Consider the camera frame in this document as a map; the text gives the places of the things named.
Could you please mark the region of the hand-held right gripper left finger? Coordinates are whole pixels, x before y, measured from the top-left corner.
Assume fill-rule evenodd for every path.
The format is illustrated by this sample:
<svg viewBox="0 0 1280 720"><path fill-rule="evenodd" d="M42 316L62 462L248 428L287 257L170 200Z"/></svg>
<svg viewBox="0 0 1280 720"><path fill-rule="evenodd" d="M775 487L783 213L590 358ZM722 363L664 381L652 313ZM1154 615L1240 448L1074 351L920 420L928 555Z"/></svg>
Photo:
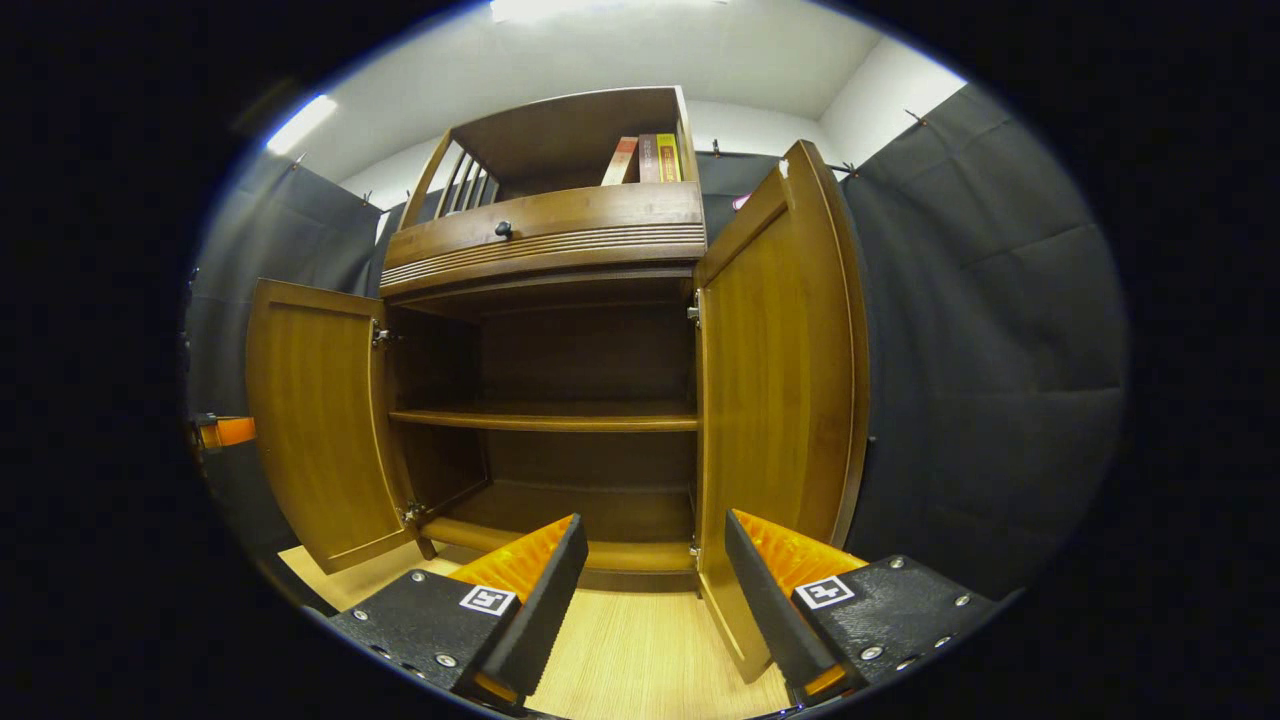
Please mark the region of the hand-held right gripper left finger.
<svg viewBox="0 0 1280 720"><path fill-rule="evenodd" d="M570 514L448 575L407 571L328 625L433 691L520 711L541 682L588 555L582 518Z"/></svg>

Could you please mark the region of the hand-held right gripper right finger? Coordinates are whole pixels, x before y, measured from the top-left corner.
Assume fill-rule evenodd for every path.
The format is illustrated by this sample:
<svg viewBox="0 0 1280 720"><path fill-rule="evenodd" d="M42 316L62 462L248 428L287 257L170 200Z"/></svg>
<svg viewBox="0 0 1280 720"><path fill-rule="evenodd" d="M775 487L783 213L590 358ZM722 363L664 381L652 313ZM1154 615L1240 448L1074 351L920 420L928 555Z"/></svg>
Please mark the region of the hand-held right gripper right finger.
<svg viewBox="0 0 1280 720"><path fill-rule="evenodd" d="M868 562L737 509L724 516L724 548L771 659L805 706L893 683L1001 611L909 556Z"/></svg>

